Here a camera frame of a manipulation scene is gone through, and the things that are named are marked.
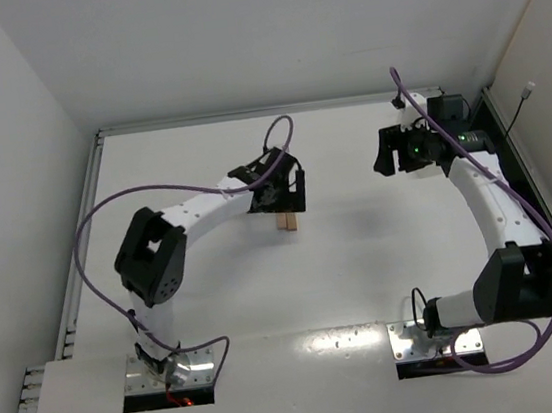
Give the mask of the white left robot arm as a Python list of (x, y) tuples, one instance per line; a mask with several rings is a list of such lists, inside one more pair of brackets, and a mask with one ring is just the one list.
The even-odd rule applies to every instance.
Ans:
[(132, 217), (114, 263), (130, 294), (135, 351), (162, 374), (180, 347), (173, 332), (173, 297), (181, 287), (186, 254), (199, 238), (244, 214), (306, 210), (305, 172), (297, 158), (276, 147), (241, 165), (207, 193), (176, 206), (139, 209)]

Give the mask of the long light wood block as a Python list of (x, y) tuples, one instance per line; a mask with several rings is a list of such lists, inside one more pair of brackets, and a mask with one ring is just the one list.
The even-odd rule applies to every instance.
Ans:
[(288, 218), (286, 213), (277, 213), (275, 219), (277, 229), (284, 231), (288, 229)]
[(297, 215), (293, 213), (286, 213), (285, 214), (285, 227), (288, 231), (296, 231), (298, 229), (298, 217)]

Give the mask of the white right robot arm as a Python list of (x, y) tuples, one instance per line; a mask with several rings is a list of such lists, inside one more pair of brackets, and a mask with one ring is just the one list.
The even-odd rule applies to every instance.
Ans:
[(385, 177), (433, 165), (465, 199), (485, 241), (488, 260), (472, 288), (424, 305), (429, 336), (472, 326), (552, 317), (552, 232), (502, 172), (493, 140), (456, 120), (439, 118), (440, 98), (409, 125), (378, 133), (373, 169)]

